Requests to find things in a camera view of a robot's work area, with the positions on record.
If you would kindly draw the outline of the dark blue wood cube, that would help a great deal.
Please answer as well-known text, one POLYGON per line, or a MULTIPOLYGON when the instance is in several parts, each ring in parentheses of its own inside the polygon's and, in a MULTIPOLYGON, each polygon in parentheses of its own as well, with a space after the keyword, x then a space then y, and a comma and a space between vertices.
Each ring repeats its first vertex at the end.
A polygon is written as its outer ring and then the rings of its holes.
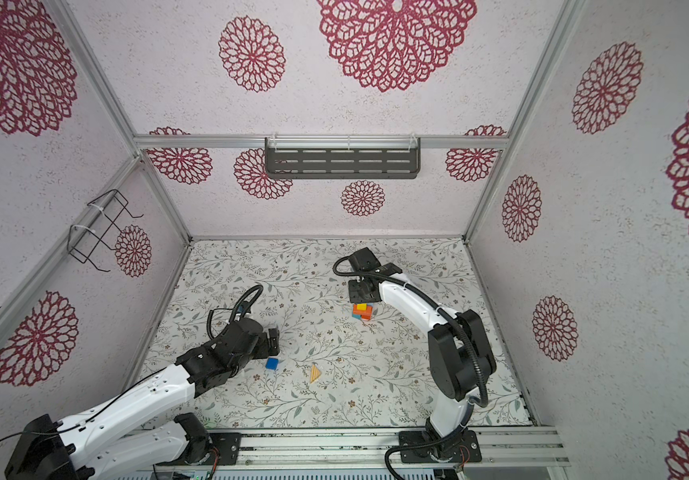
POLYGON ((266 360, 266 369, 276 371, 280 365, 280 360, 278 358, 268 358, 266 360))

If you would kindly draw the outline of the orange wood rectangular block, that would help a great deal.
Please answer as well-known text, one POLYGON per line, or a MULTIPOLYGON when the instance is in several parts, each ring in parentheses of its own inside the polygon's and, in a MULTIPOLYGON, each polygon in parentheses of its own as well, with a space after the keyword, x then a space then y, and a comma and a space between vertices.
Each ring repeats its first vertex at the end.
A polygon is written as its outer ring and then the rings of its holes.
POLYGON ((352 316, 362 321, 370 321, 373 317, 374 307, 368 304, 369 308, 367 311, 358 311, 355 304, 352 309, 352 316))

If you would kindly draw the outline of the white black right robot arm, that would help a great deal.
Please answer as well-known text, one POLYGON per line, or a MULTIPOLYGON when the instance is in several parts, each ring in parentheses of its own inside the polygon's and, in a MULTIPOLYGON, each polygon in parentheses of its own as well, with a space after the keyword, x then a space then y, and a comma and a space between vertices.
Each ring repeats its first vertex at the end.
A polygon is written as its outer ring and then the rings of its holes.
POLYGON ((490 404, 488 383, 498 369, 481 316, 440 304, 400 267, 382 264, 369 248, 336 260, 332 272, 348 279, 352 303, 387 304, 427 336, 438 396, 422 438, 405 441, 403 447, 406 454, 450 458, 463 442, 474 410, 490 404))

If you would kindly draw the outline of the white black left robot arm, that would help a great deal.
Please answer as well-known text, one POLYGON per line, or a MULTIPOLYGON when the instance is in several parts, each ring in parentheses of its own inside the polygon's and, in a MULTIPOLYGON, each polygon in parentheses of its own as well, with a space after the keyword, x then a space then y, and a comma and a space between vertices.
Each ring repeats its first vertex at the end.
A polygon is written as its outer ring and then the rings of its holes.
POLYGON ((194 413, 138 432, 152 418, 223 386, 252 360, 280 352, 280 332, 250 318, 188 350, 120 395, 61 420, 43 415, 16 436, 8 479, 114 479, 156 464, 200 465, 216 454, 194 413))

